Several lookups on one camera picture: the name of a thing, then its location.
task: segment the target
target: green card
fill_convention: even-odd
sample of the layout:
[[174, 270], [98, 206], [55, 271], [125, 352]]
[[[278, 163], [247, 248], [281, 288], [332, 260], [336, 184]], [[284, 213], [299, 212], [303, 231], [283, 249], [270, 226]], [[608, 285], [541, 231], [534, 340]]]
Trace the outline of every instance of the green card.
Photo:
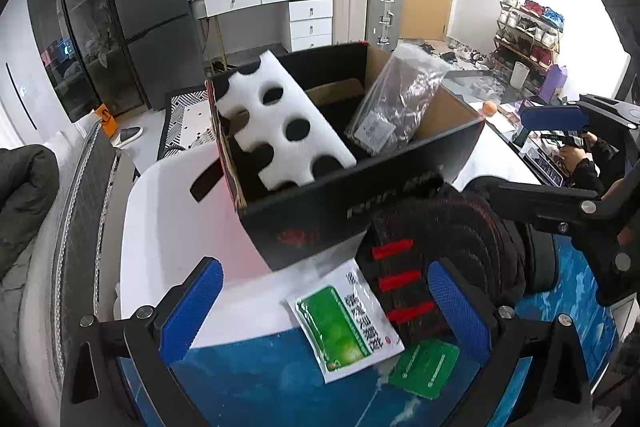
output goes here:
[[358, 328], [333, 286], [301, 299], [298, 310], [306, 320], [318, 351], [329, 371], [370, 355]]
[[389, 383], [430, 400], [440, 396], [456, 365], [460, 349], [437, 339], [404, 350]]

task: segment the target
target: gray refrigerator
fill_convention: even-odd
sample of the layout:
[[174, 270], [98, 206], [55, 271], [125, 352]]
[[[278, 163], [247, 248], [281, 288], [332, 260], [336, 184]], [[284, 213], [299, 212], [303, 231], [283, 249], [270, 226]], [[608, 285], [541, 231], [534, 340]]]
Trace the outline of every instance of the gray refrigerator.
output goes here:
[[204, 85], [202, 52], [187, 0], [114, 1], [131, 61], [153, 109], [164, 108], [169, 92]]

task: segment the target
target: white foam insert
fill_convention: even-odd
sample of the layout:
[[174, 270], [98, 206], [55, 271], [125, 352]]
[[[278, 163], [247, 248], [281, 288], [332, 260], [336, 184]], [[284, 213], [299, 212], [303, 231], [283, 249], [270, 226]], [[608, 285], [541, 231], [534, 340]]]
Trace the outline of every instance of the white foam insert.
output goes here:
[[[264, 105], [262, 97], [274, 87], [282, 88], [281, 99]], [[320, 156], [332, 156], [344, 168], [356, 165], [356, 158], [318, 108], [269, 51], [260, 56], [260, 67], [254, 73], [235, 73], [229, 78], [229, 90], [216, 101], [216, 107], [225, 118], [249, 112], [249, 122], [235, 135], [243, 151], [251, 152], [264, 143], [273, 147], [273, 160], [258, 172], [269, 190], [289, 181], [297, 185], [314, 181], [311, 167]], [[299, 118], [308, 121], [309, 134], [289, 141], [287, 125]]]

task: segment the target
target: suitcase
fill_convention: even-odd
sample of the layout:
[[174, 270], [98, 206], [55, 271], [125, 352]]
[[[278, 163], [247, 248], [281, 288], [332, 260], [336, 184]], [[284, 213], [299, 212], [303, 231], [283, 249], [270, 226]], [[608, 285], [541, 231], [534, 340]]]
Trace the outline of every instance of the suitcase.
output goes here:
[[391, 52], [398, 45], [402, 0], [367, 0], [366, 40]]
[[367, 0], [334, 0], [332, 44], [364, 40]]

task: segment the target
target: barcode label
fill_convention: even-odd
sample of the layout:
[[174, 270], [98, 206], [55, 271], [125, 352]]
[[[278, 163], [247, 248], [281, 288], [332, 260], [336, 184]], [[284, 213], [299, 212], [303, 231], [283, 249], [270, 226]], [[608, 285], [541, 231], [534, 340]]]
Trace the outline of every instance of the barcode label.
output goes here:
[[369, 111], [353, 136], [377, 154], [395, 130], [395, 125]]

